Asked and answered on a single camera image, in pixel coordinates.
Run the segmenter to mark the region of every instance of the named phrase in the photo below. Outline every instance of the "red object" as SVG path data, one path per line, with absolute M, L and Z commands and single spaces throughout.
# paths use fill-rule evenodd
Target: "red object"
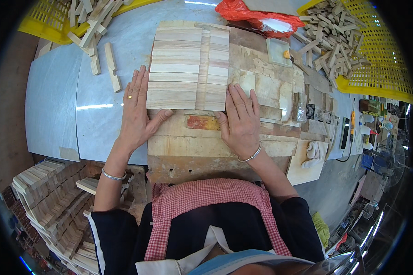
M 297 31 L 298 27 L 304 27 L 304 23 L 297 16 L 274 12 L 250 11 L 242 0 L 223 0 L 217 5 L 215 10 L 226 20 L 246 20 L 259 30 L 262 29 L 263 25 L 260 19 L 272 18 L 291 24 L 292 31 L 287 33 L 263 31 L 268 38 L 290 37 Z
M 256 207 L 260 211 L 275 253 L 292 256 L 278 233 L 268 191 L 255 184 L 239 179 L 205 179 L 171 187 L 168 187 L 168 184 L 154 184 L 152 196 L 153 229 L 144 261 L 165 259 L 173 218 L 198 207 L 231 201 Z
M 340 248 L 340 245 L 341 245 L 343 242 L 346 242 L 346 240 L 347 240 L 347 233 L 344 234 L 344 236 L 341 238 L 341 241 L 336 245 L 335 250 L 338 250 L 338 249 Z

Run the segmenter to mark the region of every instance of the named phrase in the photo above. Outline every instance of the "glued wood strips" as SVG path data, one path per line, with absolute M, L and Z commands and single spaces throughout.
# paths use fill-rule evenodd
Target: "glued wood strips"
M 229 31 L 157 28 L 147 108 L 224 111 L 228 55 Z

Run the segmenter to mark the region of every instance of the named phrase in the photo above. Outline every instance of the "black shirt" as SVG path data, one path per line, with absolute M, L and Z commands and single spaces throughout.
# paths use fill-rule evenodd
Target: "black shirt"
M 292 256 L 308 261 L 324 260 L 320 239 L 309 214 L 307 202 L 299 197 L 281 204 L 270 199 L 272 213 L 281 238 Z M 92 227 L 100 274 L 137 274 L 135 263 L 144 260 L 153 225 L 151 204 L 146 205 L 141 224 L 135 217 L 120 209 L 92 212 Z M 271 250 L 272 245 L 262 216 L 257 208 L 242 202 L 203 206 L 177 216 L 171 221 L 166 259 L 180 260 L 204 248 L 210 225 L 220 227 L 232 251 L 247 249 Z

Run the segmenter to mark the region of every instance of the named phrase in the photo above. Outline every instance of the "concrete floor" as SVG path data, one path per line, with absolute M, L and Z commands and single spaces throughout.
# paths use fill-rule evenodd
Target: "concrete floor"
M 309 204 L 310 214 L 320 212 L 332 234 L 349 211 L 349 201 L 365 169 L 355 171 L 358 155 L 347 162 L 328 160 L 318 180 L 295 185 L 298 194 Z

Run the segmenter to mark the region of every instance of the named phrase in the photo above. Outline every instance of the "hand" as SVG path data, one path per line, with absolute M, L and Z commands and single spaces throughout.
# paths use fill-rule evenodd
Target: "hand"
M 147 89 L 149 72 L 144 65 L 133 72 L 132 82 L 129 82 L 124 93 L 124 110 L 122 112 L 121 131 L 118 142 L 123 150 L 130 155 L 144 144 L 159 126 L 172 116 L 173 111 L 160 110 L 152 120 L 147 115 Z
M 250 96 L 246 96 L 239 84 L 230 84 L 226 91 L 227 114 L 214 112 L 222 140 L 241 160 L 251 157 L 260 146 L 260 105 L 253 89 Z

